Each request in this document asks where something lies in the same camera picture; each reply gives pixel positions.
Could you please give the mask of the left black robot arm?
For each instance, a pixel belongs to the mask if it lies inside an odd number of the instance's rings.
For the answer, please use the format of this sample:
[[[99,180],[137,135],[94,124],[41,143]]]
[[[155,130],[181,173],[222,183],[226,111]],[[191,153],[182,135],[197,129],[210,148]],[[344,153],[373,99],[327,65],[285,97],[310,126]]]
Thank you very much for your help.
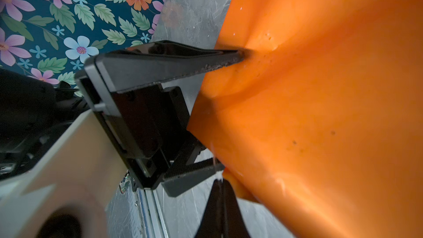
[[[1,70],[1,179],[29,171],[76,118],[92,110],[132,177],[132,188],[162,185],[177,197],[223,170],[196,163],[204,145],[187,130],[178,86],[163,84],[237,64],[240,50],[206,50],[163,40],[91,57],[77,89]]]

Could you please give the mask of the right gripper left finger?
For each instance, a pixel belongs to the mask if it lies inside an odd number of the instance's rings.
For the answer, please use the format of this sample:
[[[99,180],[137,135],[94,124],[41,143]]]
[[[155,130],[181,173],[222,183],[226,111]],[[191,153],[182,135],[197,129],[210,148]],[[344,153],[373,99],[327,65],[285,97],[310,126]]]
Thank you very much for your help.
[[[223,181],[215,180],[195,238],[222,238]]]

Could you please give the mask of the yellow orange wrapping paper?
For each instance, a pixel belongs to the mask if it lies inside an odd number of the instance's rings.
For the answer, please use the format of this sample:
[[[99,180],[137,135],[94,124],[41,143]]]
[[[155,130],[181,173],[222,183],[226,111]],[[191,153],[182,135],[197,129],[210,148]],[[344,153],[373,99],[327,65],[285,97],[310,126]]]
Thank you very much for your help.
[[[423,235],[423,0],[232,0],[188,129],[294,235]]]

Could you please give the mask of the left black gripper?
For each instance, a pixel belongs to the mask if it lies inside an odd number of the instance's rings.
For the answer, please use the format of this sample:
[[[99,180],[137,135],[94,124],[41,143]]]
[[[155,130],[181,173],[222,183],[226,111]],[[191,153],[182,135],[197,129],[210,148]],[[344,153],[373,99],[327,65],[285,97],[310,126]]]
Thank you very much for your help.
[[[76,83],[133,178],[177,197],[225,169],[196,162],[204,145],[190,132],[180,87],[161,83],[240,63],[242,50],[213,50],[163,40],[89,58]]]

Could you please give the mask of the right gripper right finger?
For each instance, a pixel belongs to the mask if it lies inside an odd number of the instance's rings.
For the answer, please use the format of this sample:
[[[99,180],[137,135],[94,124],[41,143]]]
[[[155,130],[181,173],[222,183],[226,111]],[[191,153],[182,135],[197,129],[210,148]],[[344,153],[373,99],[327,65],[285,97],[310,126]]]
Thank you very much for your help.
[[[250,238],[236,195],[228,180],[223,180],[223,201],[223,237]]]

